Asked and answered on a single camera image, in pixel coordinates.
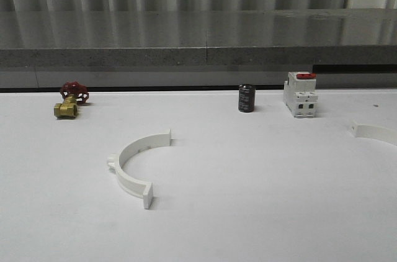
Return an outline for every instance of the white circuit breaker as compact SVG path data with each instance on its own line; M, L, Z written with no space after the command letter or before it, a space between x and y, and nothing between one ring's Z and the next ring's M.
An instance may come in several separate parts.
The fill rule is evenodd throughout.
M317 108L316 74L289 72L288 81L284 82L284 103L294 117L314 117Z

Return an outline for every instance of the black capacitor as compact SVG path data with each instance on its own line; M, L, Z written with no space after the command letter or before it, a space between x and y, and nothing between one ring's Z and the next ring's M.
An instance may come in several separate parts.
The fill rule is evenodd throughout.
M252 112L255 107L255 86L242 84L238 86L238 109L241 112Z

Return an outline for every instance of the red valve handwheel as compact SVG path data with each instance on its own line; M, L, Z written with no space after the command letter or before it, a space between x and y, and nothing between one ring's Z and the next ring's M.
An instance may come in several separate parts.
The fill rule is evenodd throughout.
M74 94L75 98L77 99L77 103L85 104L88 100L89 93L87 87L84 85L79 84L78 82L67 82L65 83L60 91L63 99L66 99L69 94Z

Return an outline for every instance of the dark gap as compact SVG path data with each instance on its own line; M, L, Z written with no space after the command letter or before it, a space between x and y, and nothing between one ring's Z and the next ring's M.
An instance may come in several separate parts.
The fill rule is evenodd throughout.
M313 65L316 74L397 73L397 65Z

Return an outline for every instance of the semicircular bracket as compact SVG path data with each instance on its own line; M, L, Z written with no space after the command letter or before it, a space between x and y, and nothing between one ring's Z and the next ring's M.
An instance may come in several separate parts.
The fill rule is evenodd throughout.
M147 136L127 145L120 154L111 154L107 158L107 164L114 169L120 187L127 193L143 199L143 207L149 209L153 199L153 184L149 181L136 179L124 172L124 164L134 155L144 150L170 146L171 129L166 133Z
M356 138L371 138L397 146L397 132L395 130L387 129L386 127L379 127L377 125L370 124L358 124L353 121L350 126L350 131Z

